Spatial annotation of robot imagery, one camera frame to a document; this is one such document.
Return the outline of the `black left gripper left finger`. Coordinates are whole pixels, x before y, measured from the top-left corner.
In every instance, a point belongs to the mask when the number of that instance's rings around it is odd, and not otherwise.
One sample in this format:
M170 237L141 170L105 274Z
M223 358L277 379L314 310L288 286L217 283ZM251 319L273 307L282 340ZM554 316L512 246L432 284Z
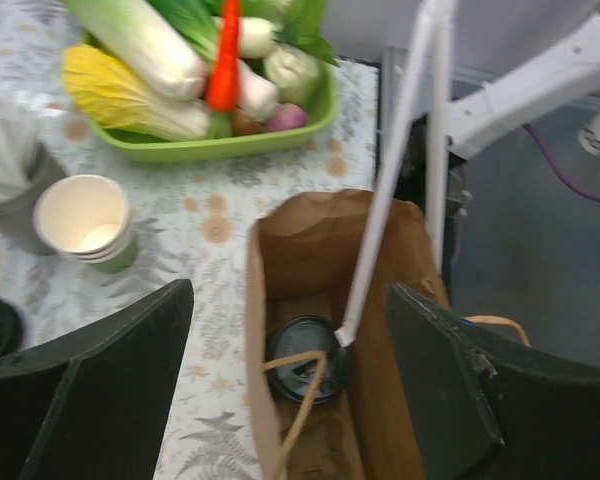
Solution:
M189 334L178 279L0 358L0 479L150 479Z

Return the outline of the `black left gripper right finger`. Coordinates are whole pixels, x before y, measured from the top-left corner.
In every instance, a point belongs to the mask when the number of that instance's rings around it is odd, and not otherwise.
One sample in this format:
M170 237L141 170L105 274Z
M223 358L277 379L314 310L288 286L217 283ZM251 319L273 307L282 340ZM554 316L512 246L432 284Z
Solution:
M600 479L600 367L555 357L392 284L386 314L429 479Z

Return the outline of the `white straw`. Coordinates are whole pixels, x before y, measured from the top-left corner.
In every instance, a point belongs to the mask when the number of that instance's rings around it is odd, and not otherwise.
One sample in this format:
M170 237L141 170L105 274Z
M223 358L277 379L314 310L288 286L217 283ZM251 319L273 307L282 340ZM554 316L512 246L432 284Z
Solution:
M458 2L434 1L431 55L432 107L428 115L426 222L438 270L443 263L448 172L446 113L451 98L453 36Z
M447 14L453 15L455 6L454 1L427 0L419 7L403 68L402 84L398 88L394 122L383 150L379 180L373 193L342 325L334 332L341 348L349 347L356 338L384 235L407 135L411 129L409 121L416 106L429 48L435 35L441 31L443 18Z

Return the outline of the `black plastic coffee lid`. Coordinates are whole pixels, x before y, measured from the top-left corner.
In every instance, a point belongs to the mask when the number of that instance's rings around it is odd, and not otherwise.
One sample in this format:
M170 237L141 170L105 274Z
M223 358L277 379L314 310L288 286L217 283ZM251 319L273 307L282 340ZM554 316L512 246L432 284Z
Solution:
M329 320L315 315L303 315L279 327L267 337L265 360L279 360L310 351L324 352L327 360L314 404L331 402L344 391L353 360L349 350L340 346ZM300 403L308 393L317 368L317 361L314 359L300 360L275 367L266 375L275 397Z

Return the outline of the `brown paper bag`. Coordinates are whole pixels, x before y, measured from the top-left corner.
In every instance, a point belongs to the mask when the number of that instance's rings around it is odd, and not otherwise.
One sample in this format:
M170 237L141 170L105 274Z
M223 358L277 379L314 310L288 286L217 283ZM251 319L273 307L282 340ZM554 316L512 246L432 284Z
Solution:
M251 423L267 479L420 479L424 470L412 431L388 326L391 282L446 303L424 215L392 202L344 391L315 405L326 354L310 351L266 361L267 337L292 319L315 315L340 328L372 195L365 190L309 192L282 203L250 231L246 354ZM266 373L317 361L298 403L275 397Z

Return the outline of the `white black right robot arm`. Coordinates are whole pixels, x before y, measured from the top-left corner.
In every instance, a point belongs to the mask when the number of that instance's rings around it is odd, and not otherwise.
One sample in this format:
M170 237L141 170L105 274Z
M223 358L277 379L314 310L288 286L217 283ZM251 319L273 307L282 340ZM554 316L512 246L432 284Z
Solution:
M600 14L545 52L448 104L450 152L469 160L507 133L600 90Z

